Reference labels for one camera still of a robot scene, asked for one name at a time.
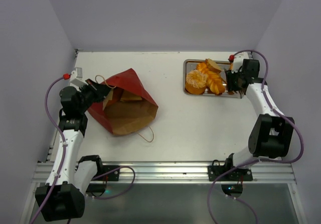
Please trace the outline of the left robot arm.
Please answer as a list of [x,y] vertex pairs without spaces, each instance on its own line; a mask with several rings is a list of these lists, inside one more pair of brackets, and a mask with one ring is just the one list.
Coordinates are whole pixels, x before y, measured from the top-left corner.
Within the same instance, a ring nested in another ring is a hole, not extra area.
[[45,185],[35,193],[36,214],[42,214],[47,222],[82,217],[90,181],[103,177],[98,155],[84,156],[79,163],[77,156],[87,128],[86,111],[93,103],[104,101],[111,90],[111,86],[87,79],[78,88],[67,86],[59,93],[62,108],[59,122],[54,123],[60,134],[58,152]]

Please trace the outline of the triangular fake sandwich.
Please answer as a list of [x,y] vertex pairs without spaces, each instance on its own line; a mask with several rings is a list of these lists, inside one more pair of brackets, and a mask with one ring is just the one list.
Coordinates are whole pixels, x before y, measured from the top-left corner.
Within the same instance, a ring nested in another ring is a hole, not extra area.
[[120,101],[122,101],[122,102],[132,102],[132,101],[141,101],[141,100],[142,100],[141,96],[136,95],[136,94],[126,91],[126,90],[123,91],[121,98],[120,98]]

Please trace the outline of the brown fake bread slice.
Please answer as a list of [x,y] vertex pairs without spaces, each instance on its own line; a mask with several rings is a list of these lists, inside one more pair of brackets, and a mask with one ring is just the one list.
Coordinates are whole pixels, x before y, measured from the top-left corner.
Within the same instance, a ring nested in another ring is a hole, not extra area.
[[209,58],[205,59],[205,64],[207,68],[212,72],[219,74],[222,71],[220,66],[212,59],[209,59]]

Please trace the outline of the braided fake bread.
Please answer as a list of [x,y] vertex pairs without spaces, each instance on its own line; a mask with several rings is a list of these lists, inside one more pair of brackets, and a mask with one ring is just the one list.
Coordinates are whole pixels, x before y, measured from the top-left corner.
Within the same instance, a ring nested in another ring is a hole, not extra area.
[[196,69],[207,77],[207,87],[215,95],[221,95],[225,92],[222,78],[218,73],[211,71],[205,62],[201,62],[196,66]]

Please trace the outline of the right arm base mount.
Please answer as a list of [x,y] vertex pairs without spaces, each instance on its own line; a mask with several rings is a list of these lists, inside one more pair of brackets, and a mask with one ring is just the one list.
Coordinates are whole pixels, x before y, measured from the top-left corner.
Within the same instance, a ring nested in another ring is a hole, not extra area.
[[218,181],[235,182],[234,184],[221,184],[222,191],[225,195],[238,198],[243,193],[243,182],[253,181],[252,171],[250,169],[233,169],[232,156],[225,159],[224,163],[219,160],[213,160],[212,164],[207,167],[209,181],[214,181],[221,176]]

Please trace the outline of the round crumble fake bread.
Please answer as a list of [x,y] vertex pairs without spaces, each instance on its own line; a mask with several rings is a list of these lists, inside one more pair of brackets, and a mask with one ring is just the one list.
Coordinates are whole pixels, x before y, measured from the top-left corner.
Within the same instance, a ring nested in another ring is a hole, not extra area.
[[192,70],[186,75],[185,89],[190,94],[200,95],[207,87],[207,76],[199,70]]

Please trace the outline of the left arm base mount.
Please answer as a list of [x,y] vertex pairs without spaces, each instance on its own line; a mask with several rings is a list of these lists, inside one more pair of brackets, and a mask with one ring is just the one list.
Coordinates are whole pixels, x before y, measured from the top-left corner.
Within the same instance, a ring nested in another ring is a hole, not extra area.
[[[97,166],[95,163],[90,162],[87,163],[85,162],[84,167],[81,167],[81,171],[83,172],[82,174],[80,174],[79,180],[78,180],[78,184],[80,186],[80,192],[84,195],[87,196],[87,187],[90,184],[90,181],[92,179],[99,179],[101,177],[104,177],[104,180],[106,179],[105,176],[107,176],[108,174],[114,172],[114,171],[118,171],[119,168],[117,167],[116,169],[110,170],[109,172],[105,172],[105,173],[101,173],[98,174],[98,176],[95,177],[95,175],[97,174]],[[107,199],[113,199],[116,198],[118,196],[122,195],[122,193],[118,193],[114,196],[107,196],[107,197],[101,197],[101,196],[96,196],[93,193],[90,192],[89,197],[92,199],[100,199],[100,200],[107,200]]]

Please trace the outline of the red paper bag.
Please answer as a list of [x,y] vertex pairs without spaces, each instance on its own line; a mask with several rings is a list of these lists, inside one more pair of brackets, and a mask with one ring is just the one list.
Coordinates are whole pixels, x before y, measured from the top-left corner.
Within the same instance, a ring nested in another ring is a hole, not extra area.
[[[116,136],[123,136],[149,127],[155,119],[158,105],[145,90],[137,73],[132,69],[118,73],[101,84],[111,86],[113,90],[107,98],[93,103],[88,109],[90,115],[106,130]],[[129,91],[142,97],[141,101],[120,101],[123,91]]]

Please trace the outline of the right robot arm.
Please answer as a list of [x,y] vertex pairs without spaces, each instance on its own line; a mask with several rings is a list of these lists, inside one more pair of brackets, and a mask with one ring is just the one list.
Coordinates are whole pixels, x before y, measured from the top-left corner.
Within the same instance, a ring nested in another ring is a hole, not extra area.
[[255,160],[276,160],[288,154],[293,126],[285,120],[275,106],[267,83],[259,77],[258,60],[235,57],[232,67],[225,72],[229,91],[240,91],[252,103],[257,120],[248,138],[248,146],[232,153],[224,163],[223,173],[229,180],[241,175],[241,169],[249,169]]

